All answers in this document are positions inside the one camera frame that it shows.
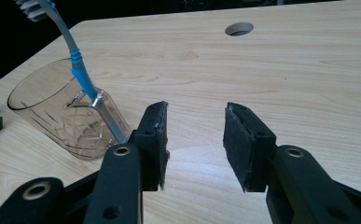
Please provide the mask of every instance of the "cup rim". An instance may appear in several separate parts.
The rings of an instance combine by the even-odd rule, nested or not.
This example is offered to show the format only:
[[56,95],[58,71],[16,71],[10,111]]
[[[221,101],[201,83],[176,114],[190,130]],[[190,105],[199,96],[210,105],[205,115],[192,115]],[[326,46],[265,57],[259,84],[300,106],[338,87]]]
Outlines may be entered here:
[[25,107],[19,107],[19,108],[16,108],[16,107],[13,107],[11,106],[10,104],[10,99],[11,99],[11,96],[13,95],[13,93],[15,92],[15,90],[20,87],[28,78],[31,78],[33,76],[33,74],[35,74],[36,72],[40,71],[41,69],[44,69],[50,65],[52,65],[53,63],[57,63],[57,62],[62,62],[62,61],[69,61],[70,62],[70,58],[65,58],[65,59],[60,59],[60,60],[57,60],[57,61],[54,61],[54,62],[51,62],[51,63],[48,63],[46,65],[44,65],[43,67],[40,67],[38,68],[37,70],[35,70],[33,73],[31,73],[30,75],[28,75],[26,78],[24,78],[20,83],[17,84],[17,86],[15,86],[15,88],[11,91],[11,93],[9,94],[8,98],[7,98],[7,107],[10,109],[10,110],[13,110],[13,111],[21,111],[21,110],[25,110],[25,109],[29,109],[31,107],[34,107],[36,105],[40,105],[44,102],[46,102],[48,99],[52,98],[54,95],[56,95],[58,92],[62,91],[65,87],[67,87],[70,82],[72,82],[75,77],[72,77],[70,78],[70,80],[62,87],[60,88],[59,90],[55,91],[54,93],[52,93],[49,97],[47,97],[46,99],[44,99],[43,101],[40,101],[34,105],[28,105],[28,106],[25,106]]

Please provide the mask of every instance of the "blue toothbrush handle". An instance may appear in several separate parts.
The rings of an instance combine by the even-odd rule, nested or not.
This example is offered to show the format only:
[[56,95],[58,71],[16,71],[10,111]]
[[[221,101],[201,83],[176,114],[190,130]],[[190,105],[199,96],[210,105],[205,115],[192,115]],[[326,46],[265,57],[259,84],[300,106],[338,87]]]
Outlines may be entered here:
[[72,74],[76,77],[78,83],[91,100],[95,99],[98,91],[92,84],[84,62],[82,61],[81,52],[79,49],[70,52],[70,58],[72,60]]

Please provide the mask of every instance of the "round hole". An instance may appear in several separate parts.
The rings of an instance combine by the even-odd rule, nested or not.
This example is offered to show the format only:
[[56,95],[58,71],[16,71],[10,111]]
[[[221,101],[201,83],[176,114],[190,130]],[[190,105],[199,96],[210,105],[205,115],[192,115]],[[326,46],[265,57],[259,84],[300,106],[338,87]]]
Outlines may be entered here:
[[285,152],[287,153],[287,155],[292,157],[296,157],[296,158],[303,157],[303,152],[296,148],[287,148]]
[[327,212],[332,216],[335,217],[337,219],[339,219],[342,222],[346,222],[349,220],[348,215],[346,215],[346,213],[342,212],[340,209],[338,208],[333,208],[333,207],[328,207],[327,208]]
[[116,156],[125,156],[131,153],[131,149],[128,147],[119,147],[114,150],[114,155]]
[[250,22],[237,22],[226,29],[226,34],[230,36],[247,35],[254,29],[254,25]]
[[23,194],[22,197],[25,200],[31,201],[46,195],[51,189],[51,185],[49,182],[40,182],[33,184],[29,187]]
[[105,208],[103,216],[105,219],[114,219],[118,217],[119,207],[117,205],[108,206]]

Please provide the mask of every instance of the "table surface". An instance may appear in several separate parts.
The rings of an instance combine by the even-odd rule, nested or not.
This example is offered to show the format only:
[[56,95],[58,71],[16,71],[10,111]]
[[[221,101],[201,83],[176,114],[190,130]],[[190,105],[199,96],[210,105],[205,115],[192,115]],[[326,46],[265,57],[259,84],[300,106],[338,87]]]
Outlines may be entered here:
[[[236,22],[254,30],[226,35]],[[309,150],[361,190],[361,0],[83,21],[71,32],[133,129],[148,105],[169,103],[166,186],[145,193],[146,223],[271,222],[265,194],[243,193],[227,161],[227,102],[252,108],[279,146]],[[31,179],[67,186],[100,167],[7,108],[20,81],[67,52],[60,37],[0,80],[0,205]]]

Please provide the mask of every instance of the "transparent cup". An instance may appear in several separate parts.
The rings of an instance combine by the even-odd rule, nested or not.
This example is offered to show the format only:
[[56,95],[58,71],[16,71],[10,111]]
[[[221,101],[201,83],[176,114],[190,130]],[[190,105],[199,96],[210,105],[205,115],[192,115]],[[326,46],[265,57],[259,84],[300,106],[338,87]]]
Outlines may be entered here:
[[70,154],[94,160],[131,135],[110,96],[97,90],[91,101],[73,77],[70,59],[63,59],[18,84],[7,106]]

